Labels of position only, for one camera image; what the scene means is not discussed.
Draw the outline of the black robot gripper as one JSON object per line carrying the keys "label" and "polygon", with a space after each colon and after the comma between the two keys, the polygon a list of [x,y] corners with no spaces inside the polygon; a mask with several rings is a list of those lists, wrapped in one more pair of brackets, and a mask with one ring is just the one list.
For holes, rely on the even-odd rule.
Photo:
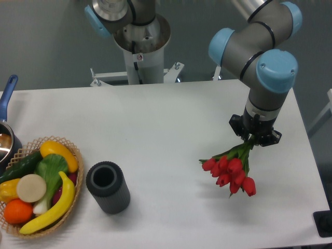
{"label": "black robot gripper", "polygon": [[279,143],[282,133],[273,130],[276,118],[265,120],[262,115],[257,113],[250,114],[247,109],[244,110],[242,116],[233,114],[229,120],[229,124],[236,136],[243,141],[248,141],[250,134],[259,137],[257,145],[267,147]]}

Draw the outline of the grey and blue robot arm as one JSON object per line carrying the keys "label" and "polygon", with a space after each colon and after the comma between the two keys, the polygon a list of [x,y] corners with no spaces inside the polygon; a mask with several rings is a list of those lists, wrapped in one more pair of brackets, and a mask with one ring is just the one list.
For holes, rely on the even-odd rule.
{"label": "grey and blue robot arm", "polygon": [[[300,9],[290,2],[234,1],[247,20],[240,32],[224,28],[212,38],[208,54],[249,87],[244,113],[229,121],[243,140],[270,146],[280,141],[273,127],[298,73],[295,57],[277,46],[302,25]],[[156,13],[155,1],[92,1],[85,15],[103,37],[112,36],[123,51],[131,85],[156,84],[164,76],[164,48],[170,40],[167,20]]]}

